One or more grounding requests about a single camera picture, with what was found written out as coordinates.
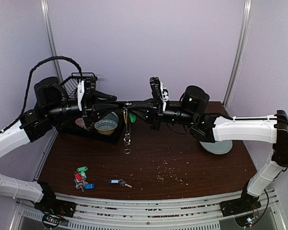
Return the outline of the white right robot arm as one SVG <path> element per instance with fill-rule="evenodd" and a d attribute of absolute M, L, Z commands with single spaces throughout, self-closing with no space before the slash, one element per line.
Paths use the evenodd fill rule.
<path fill-rule="evenodd" d="M 267 163 L 245 185 L 237 208 L 247 211 L 265 188 L 288 168 L 288 116 L 278 110 L 275 115 L 260 117 L 229 117 L 205 112 L 209 95 L 197 86 L 188 86 L 179 106 L 162 100 L 162 91 L 152 86 L 152 99 L 127 103 L 127 110 L 158 130 L 162 122 L 189 128 L 189 134 L 201 142 L 229 140 L 261 141 L 273 145 Z"/>

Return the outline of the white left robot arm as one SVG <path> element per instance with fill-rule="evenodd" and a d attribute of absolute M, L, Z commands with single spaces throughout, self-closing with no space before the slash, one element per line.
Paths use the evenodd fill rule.
<path fill-rule="evenodd" d="M 47 77 L 34 85 L 35 107 L 21 112 L 10 127 L 0 131 L 0 158 L 11 151 L 33 143 L 52 128 L 69 120 L 83 119 L 91 126 L 119 109 L 117 97 L 96 90 L 95 77 L 81 79 L 76 97 L 71 98 L 58 77 Z M 0 196 L 19 198 L 39 204 L 49 213 L 59 209 L 59 201 L 48 183 L 28 182 L 0 173 Z"/>

